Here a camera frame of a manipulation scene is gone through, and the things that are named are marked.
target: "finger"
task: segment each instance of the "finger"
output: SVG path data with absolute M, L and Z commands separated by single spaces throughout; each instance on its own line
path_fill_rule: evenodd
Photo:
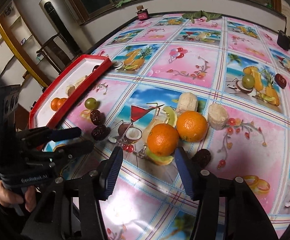
M 24 199 L 20 195 L 4 188 L 0 180 L 0 204 L 2 206 L 8 207 L 10 204 L 22 204 L 23 202 Z
M 29 186 L 25 193 L 25 208 L 32 212 L 36 207 L 36 189 L 34 186 Z

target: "tray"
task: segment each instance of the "tray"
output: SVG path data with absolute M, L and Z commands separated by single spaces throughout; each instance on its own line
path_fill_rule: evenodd
M 78 57 L 54 80 L 34 105 L 29 113 L 29 128 L 43 126 L 55 128 L 78 98 L 111 65 L 111 60 L 104 56 L 81 55 Z M 85 80 L 77 84 L 85 76 L 87 76 Z M 75 90 L 68 97 L 66 87 L 69 85 L 74 85 Z M 56 112 L 51 109 L 51 101 L 54 98 L 67 98 Z

